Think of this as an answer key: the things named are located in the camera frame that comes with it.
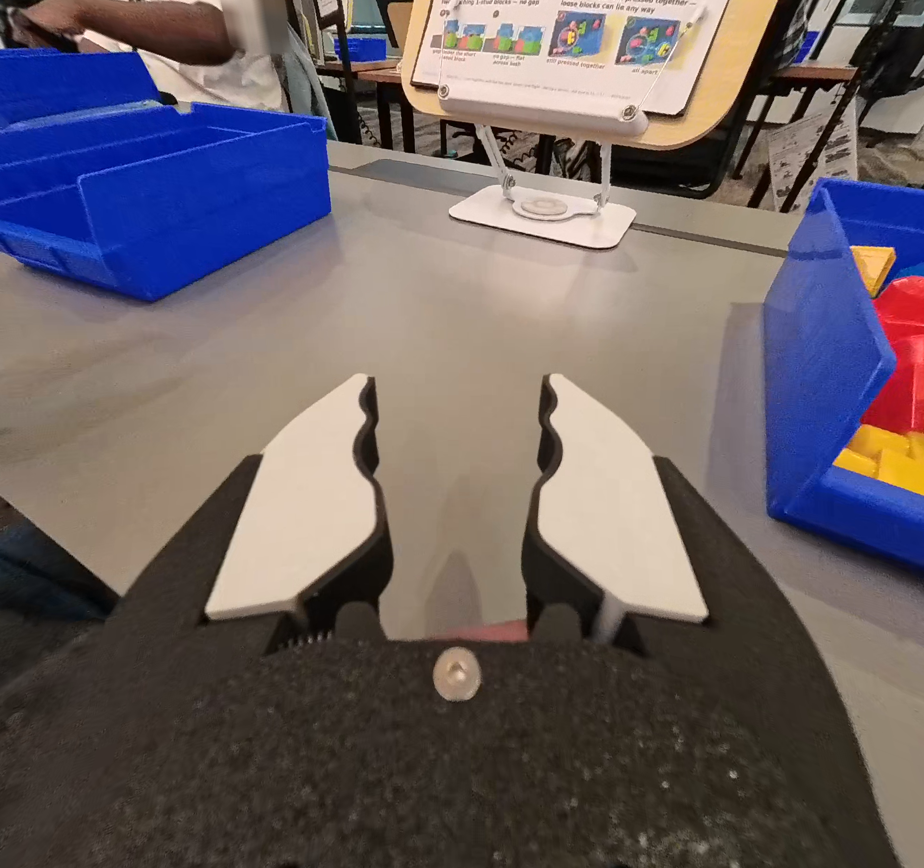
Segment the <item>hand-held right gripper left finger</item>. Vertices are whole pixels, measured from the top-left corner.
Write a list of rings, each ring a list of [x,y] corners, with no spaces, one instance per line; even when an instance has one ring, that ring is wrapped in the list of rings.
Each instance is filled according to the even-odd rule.
[[[259,465],[205,604],[211,622],[283,614],[312,633],[340,610],[379,611],[394,571],[375,379],[348,377],[295,416]]]

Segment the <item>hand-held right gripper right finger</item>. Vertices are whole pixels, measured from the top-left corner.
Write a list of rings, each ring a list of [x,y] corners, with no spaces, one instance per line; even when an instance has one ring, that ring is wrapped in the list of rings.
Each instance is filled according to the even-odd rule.
[[[521,549],[530,638],[614,644],[628,619],[706,624],[653,450],[563,374],[542,378],[538,419]]]

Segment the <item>grey desk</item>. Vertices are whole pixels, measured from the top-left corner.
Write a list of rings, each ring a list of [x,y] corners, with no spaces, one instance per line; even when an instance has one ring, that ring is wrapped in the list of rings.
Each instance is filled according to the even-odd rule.
[[[764,505],[761,305],[796,221],[619,202],[609,252],[453,226],[475,167],[330,144],[333,212],[156,304],[2,258],[2,498],[123,592],[240,458],[374,376],[396,566],[386,632],[524,612],[541,378],[670,458],[834,674],[905,866],[922,866],[922,581]]]

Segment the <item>person's blue jeans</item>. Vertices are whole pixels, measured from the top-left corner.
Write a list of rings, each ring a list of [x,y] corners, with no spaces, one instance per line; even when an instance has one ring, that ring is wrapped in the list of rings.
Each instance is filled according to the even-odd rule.
[[[1,532],[1,609],[35,619],[105,620],[118,594],[53,539],[22,519]]]

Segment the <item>person's dark sweatshirt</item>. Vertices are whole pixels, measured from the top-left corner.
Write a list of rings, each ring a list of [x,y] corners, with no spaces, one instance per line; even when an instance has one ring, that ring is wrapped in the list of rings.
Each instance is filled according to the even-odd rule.
[[[61,620],[2,610],[2,701],[38,666],[66,654],[74,643],[98,631],[103,624],[103,620]]]

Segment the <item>denim jacket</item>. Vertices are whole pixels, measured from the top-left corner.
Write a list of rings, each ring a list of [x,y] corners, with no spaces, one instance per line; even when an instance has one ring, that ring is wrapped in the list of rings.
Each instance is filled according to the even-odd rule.
[[[282,59],[291,112],[324,118],[327,138],[338,142],[334,121],[314,61],[292,26],[288,25],[286,30],[289,44],[287,51],[282,54]]]

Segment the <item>instruction sheet on stand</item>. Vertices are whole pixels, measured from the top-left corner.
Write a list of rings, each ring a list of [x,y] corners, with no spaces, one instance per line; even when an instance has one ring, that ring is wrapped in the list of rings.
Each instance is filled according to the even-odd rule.
[[[747,74],[757,57],[761,43],[779,0],[729,0],[716,30],[710,52],[701,69],[686,110],[679,116],[651,115],[636,119],[640,127],[619,130],[591,130],[582,123],[525,122],[501,108],[487,112],[454,114],[442,108],[436,90],[412,83],[413,67],[421,49],[431,0],[414,0],[408,42],[403,49],[401,77],[403,91],[412,106],[438,118],[496,125],[556,136],[586,139],[666,151],[682,148],[711,133],[730,111],[741,93]]]

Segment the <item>clear framed instruction sheet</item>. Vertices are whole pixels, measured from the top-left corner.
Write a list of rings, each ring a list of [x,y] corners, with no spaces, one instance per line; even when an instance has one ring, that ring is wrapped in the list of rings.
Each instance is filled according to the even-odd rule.
[[[687,108],[729,0],[431,0],[411,81],[454,114],[640,127]]]

